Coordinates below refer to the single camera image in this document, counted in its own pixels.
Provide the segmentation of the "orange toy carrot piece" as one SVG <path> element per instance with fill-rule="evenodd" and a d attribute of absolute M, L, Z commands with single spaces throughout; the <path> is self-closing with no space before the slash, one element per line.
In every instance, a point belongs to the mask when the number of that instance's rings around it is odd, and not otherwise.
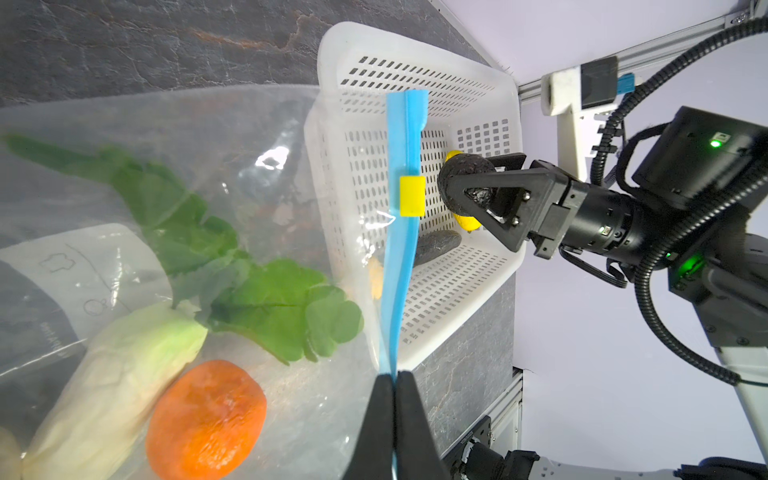
<path fill-rule="evenodd" d="M 149 465 L 162 479 L 222 479 L 250 455 L 266 413 L 264 391 L 245 370 L 202 363 L 157 402 L 145 440 Z"/>

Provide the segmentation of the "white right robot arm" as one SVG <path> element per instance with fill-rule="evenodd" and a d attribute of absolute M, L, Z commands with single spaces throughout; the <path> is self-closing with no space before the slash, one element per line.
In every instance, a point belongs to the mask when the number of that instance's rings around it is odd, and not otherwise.
<path fill-rule="evenodd" d="M 767 444 L 767 241 L 747 232 L 767 197 L 765 127 L 682 107 L 628 136 L 628 114 L 719 48 L 765 33 L 758 16 L 682 52 L 630 91 L 604 57 L 545 75 L 541 107 L 557 120 L 558 160 L 451 153 L 438 189 L 508 250 L 533 243 L 617 288 L 632 287 L 657 339 L 732 386 Z"/>

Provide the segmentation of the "yellow toy corn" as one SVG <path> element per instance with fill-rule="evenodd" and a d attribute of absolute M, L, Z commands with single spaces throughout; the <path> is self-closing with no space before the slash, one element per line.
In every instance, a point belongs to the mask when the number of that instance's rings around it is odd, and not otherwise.
<path fill-rule="evenodd" d="M 454 156 L 459 155 L 459 154 L 461 154 L 461 151 L 459 151 L 459 150 L 449 151 L 447 153 L 447 155 L 446 155 L 445 161 L 448 161 L 451 158 L 453 158 Z M 463 229 L 464 231 L 466 231 L 466 232 L 471 233 L 471 232 L 479 230 L 482 227 L 482 224 L 477 219 L 475 219 L 474 217 L 462 216 L 462 215 L 458 215 L 458 214 L 453 214 L 453 216 L 454 216 L 456 222 L 458 223 L 459 227 L 461 229 Z"/>

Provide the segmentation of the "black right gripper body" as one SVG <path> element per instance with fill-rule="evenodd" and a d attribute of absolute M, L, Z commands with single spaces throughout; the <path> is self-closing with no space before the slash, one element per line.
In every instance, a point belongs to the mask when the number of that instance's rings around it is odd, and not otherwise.
<path fill-rule="evenodd" d="M 645 243 L 645 208 L 632 197 L 579 181 L 559 167 L 535 160 L 530 169 L 554 181 L 552 201 L 528 234 L 534 255 L 550 259 L 561 247 L 637 264 Z"/>

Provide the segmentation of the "black toy avocado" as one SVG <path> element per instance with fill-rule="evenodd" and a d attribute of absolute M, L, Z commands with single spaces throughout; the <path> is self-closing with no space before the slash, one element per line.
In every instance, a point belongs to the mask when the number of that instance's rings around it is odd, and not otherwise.
<path fill-rule="evenodd" d="M 466 186 L 470 177 L 495 172 L 496 168 L 488 159 L 476 154 L 461 152 L 445 161 L 437 177 L 437 188 L 442 202 L 451 212 L 462 216 L 468 215 L 468 210 L 463 204 L 464 199 L 487 209 L 495 195 L 492 187 L 470 186 L 456 196 L 449 192 L 449 187 L 456 183 Z"/>

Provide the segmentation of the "clear zip top bag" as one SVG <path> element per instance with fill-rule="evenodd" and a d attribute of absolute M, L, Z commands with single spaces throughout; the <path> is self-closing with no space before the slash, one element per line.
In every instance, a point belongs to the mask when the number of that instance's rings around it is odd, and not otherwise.
<path fill-rule="evenodd" d="M 403 94 L 1 112 L 5 479 L 391 479 Z"/>

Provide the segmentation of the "beige toy potato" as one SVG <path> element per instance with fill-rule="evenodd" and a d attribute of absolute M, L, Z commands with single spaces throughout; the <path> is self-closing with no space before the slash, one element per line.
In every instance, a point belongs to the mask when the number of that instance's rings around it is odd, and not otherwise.
<path fill-rule="evenodd" d="M 22 479 L 22 451 L 14 435 L 0 428 L 0 479 Z"/>

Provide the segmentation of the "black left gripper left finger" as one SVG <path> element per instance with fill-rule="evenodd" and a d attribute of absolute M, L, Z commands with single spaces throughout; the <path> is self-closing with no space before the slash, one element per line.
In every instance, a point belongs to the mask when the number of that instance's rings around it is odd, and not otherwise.
<path fill-rule="evenodd" d="M 392 480 L 395 397 L 390 374 L 376 377 L 343 480 Z"/>

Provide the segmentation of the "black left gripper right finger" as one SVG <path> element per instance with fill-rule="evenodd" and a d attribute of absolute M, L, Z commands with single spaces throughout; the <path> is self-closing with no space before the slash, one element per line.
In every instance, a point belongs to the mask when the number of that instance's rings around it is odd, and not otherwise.
<path fill-rule="evenodd" d="M 395 383 L 396 475 L 402 480 L 449 479 L 436 450 L 412 372 L 400 371 Z"/>

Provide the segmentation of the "white perforated plastic basket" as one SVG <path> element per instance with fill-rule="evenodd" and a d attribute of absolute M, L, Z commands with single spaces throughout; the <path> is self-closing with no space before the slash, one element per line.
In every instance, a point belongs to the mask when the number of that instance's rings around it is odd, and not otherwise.
<path fill-rule="evenodd" d="M 305 124 L 336 281 L 360 306 L 368 356 L 411 370 L 519 268 L 471 219 L 526 193 L 517 89 L 488 66 L 343 22 L 323 36 Z"/>

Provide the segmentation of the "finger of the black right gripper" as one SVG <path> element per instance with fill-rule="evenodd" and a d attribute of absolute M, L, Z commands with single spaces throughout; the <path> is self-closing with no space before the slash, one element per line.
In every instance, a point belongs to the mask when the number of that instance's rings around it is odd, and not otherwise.
<path fill-rule="evenodd" d="M 522 152 L 509 153 L 489 157 L 491 164 L 501 171 L 520 170 L 523 168 L 527 156 Z"/>
<path fill-rule="evenodd" d="M 540 235 L 550 208 L 557 202 L 557 175 L 543 168 L 495 172 L 468 178 L 467 185 L 451 185 L 449 192 L 460 195 L 470 186 L 495 190 L 485 209 L 463 200 L 468 215 L 477 219 L 508 250 L 517 252 L 523 243 Z"/>

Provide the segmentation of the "green toy leaf vegetable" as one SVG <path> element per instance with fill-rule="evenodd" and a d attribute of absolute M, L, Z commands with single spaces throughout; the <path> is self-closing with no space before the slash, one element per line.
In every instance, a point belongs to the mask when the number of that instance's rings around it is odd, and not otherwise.
<path fill-rule="evenodd" d="M 2 140 L 24 160 L 111 187 L 167 275 L 172 304 L 197 300 L 207 327 L 241 335 L 285 365 L 328 358 L 362 332 L 363 313 L 342 289 L 289 258 L 257 263 L 167 166 L 117 147 L 85 155 L 19 134 Z"/>

